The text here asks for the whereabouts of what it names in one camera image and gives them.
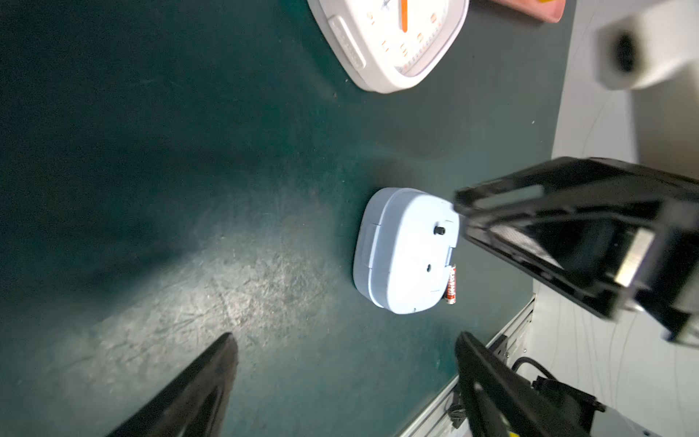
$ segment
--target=white floor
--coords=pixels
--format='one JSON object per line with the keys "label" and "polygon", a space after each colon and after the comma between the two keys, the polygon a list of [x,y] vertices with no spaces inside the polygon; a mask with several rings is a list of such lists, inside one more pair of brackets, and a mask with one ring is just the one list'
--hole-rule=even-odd
{"label": "white floor", "polygon": [[[578,0],[553,156],[635,161],[629,96],[594,78],[595,30],[656,0]],[[699,350],[661,340],[645,313],[604,322],[556,292],[538,293],[527,355],[558,379],[597,396],[665,437],[699,435]],[[535,378],[530,366],[520,373]]]}

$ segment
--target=orange clock hand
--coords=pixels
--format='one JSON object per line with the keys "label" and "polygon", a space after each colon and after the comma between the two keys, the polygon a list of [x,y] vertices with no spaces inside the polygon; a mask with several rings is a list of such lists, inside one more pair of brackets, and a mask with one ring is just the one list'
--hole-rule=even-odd
{"label": "orange clock hand", "polygon": [[408,0],[401,0],[401,27],[408,32]]}

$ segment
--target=dark green table surface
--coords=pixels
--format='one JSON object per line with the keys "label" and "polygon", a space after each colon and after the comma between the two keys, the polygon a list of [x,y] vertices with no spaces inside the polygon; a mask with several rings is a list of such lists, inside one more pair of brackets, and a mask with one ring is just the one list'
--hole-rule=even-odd
{"label": "dark green table surface", "polygon": [[224,331],[224,435],[390,436],[531,279],[461,241],[455,306],[352,284],[381,187],[550,156],[575,0],[475,0],[416,88],[363,92],[305,0],[0,1],[0,434],[104,435]]}

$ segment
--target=white clock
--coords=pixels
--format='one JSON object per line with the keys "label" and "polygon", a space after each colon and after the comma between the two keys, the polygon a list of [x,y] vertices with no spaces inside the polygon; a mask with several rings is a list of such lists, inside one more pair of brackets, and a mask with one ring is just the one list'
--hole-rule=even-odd
{"label": "white clock", "polygon": [[390,93],[417,85],[454,42],[468,0],[308,0],[354,83]]}

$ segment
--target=scratches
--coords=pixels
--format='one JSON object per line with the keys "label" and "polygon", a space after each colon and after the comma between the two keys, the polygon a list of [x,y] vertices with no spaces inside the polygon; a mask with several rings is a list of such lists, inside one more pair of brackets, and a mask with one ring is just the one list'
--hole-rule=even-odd
{"label": "scratches", "polygon": [[572,310],[572,323],[574,329],[573,338],[575,339],[575,374],[577,375],[577,384],[575,386],[580,387],[580,365],[578,363],[580,358],[580,350],[577,347],[577,338],[579,336],[577,332],[577,308],[573,308]]}
{"label": "scratches", "polygon": [[559,300],[559,320],[556,323],[556,347],[554,348],[554,358],[551,360],[551,364],[549,365],[549,368],[554,368],[554,364],[556,363],[556,357],[559,353],[559,336],[561,332],[561,300],[563,299],[561,296],[557,296]]}
{"label": "scratches", "polygon": [[597,3],[595,3],[595,10],[592,12],[592,16],[590,17],[590,20],[588,20],[587,25],[585,26],[585,30],[582,32],[582,37],[580,38],[580,41],[578,41],[577,45],[575,46],[575,50],[573,50],[573,54],[570,57],[570,61],[573,62],[577,56],[577,51],[580,49],[580,46],[582,45],[583,41],[585,41],[585,38],[588,36],[587,32],[590,29],[590,24],[592,24],[592,20],[595,19],[595,15],[597,15],[597,12],[600,8],[600,1],[597,0]]}
{"label": "scratches", "polygon": [[598,392],[596,387],[595,387],[595,379],[597,376],[597,359],[595,358],[595,363],[593,364],[592,362],[592,347],[590,346],[590,335],[587,332],[587,325],[585,324],[585,314],[580,315],[580,324],[582,325],[582,331],[584,332],[584,337],[585,337],[585,346],[587,346],[587,360],[590,363],[590,384],[592,385],[592,392],[593,393],[600,393],[602,391],[602,385],[600,384],[600,391]]}
{"label": "scratches", "polygon": [[160,329],[156,329],[153,332],[153,334],[154,335],[174,334],[175,332],[177,332],[185,327],[188,327],[189,325],[194,323],[195,320],[197,320],[198,318],[200,318],[202,316],[204,316],[204,314],[199,314],[199,315],[196,315],[194,317],[191,317],[191,318],[185,319],[185,320],[180,320],[179,322],[175,322],[175,323],[172,323],[172,324],[167,325],[165,327],[162,327]]}
{"label": "scratches", "polygon": [[219,300],[221,301],[221,305],[223,306],[223,313],[226,318],[226,324],[232,327],[233,317],[231,316],[231,310],[228,307],[228,303],[226,302],[226,299],[224,298],[223,293],[220,289],[216,291],[216,295],[218,296]]}
{"label": "scratches", "polygon": [[128,341],[122,341],[121,343],[111,345],[109,348],[107,348],[107,350],[119,349],[119,348],[123,348],[124,346],[128,346],[128,345],[129,345]]}
{"label": "scratches", "polygon": [[64,369],[64,370],[69,370],[69,369],[71,369],[71,368],[73,368],[73,367],[76,367],[76,366],[78,366],[78,365],[80,365],[80,364],[82,364],[82,363],[85,363],[86,361],[89,361],[89,360],[91,360],[91,359],[93,359],[93,358],[94,358],[94,355],[92,355],[92,354],[91,354],[91,355],[87,355],[87,356],[85,356],[85,357],[78,358],[77,360],[72,361],[72,362],[66,364],[65,367],[64,367],[63,369]]}
{"label": "scratches", "polygon": [[617,326],[618,324],[614,324],[614,331],[612,331],[612,337],[610,338],[610,348],[609,351],[607,352],[607,376],[609,377],[610,381],[610,398],[609,402],[612,402],[612,391],[614,390],[614,386],[612,385],[612,346],[614,345],[614,337],[617,334]]}
{"label": "scratches", "polygon": [[148,350],[149,350],[149,349],[150,349],[150,348],[141,348],[140,351],[138,351],[138,353],[137,353],[136,355],[134,355],[134,356],[132,356],[132,357],[129,357],[129,358],[126,358],[123,362],[124,362],[124,363],[130,363],[130,362],[132,362],[132,361],[134,361],[134,360],[136,360],[136,359],[138,359],[138,358],[141,358],[143,355],[145,355],[145,354],[148,353]]}
{"label": "scratches", "polygon": [[682,425],[682,434],[687,435],[687,428],[684,424],[684,411],[682,411],[682,402],[679,400],[679,382],[677,381],[677,349],[678,346],[674,346],[675,349],[675,366],[673,371],[673,377],[675,379],[675,398],[677,399],[677,412],[679,413],[679,423]]}
{"label": "scratches", "polygon": [[607,91],[607,98],[605,99],[604,104],[600,108],[600,110],[597,112],[597,116],[595,117],[595,121],[592,123],[592,126],[590,127],[590,130],[587,131],[587,136],[585,136],[585,142],[582,144],[582,153],[581,156],[585,156],[585,149],[587,149],[587,142],[590,139],[590,135],[592,132],[595,130],[595,126],[597,125],[597,122],[600,119],[600,116],[602,115],[603,112],[605,112],[605,108],[607,107],[607,104],[610,102],[610,99],[612,98],[612,92]]}
{"label": "scratches", "polygon": [[617,368],[617,386],[614,388],[614,407],[618,408],[618,400],[619,400],[619,376],[621,376],[621,367],[624,365],[624,355],[626,354],[626,345],[628,344],[628,338],[631,337],[631,331],[633,330],[633,324],[636,323],[636,317],[638,316],[638,313],[634,313],[633,315],[633,320],[631,320],[631,326],[629,326],[628,331],[626,332],[626,338],[624,339],[624,346],[621,347],[621,356],[619,358],[619,367]]}
{"label": "scratches", "polygon": [[137,80],[136,82],[129,83],[129,86],[130,86],[131,88],[135,88],[135,87],[144,87],[144,86],[146,86],[146,85],[152,85],[152,84],[157,83],[157,82],[159,82],[159,81],[160,81],[160,79],[158,79],[158,78],[153,78],[153,79],[140,79],[140,80]]}
{"label": "scratches", "polygon": [[[587,324],[590,327],[589,339],[590,339],[590,341],[592,341],[592,351],[590,351],[590,367],[592,368],[593,372],[595,373],[594,379],[597,380],[597,383],[600,385],[599,395],[600,395],[600,397],[604,397],[605,401],[607,401],[608,399],[611,399],[612,396],[611,396],[611,394],[608,397],[605,396],[605,385],[602,383],[602,378],[600,377],[600,365],[599,365],[600,359],[599,359],[599,356],[597,355],[597,340],[596,340],[596,336],[595,336],[595,325],[594,325],[594,321],[592,320],[592,314],[587,313],[587,320],[588,320]],[[592,353],[593,352],[594,352],[594,364],[592,364],[592,359],[593,359]]]}

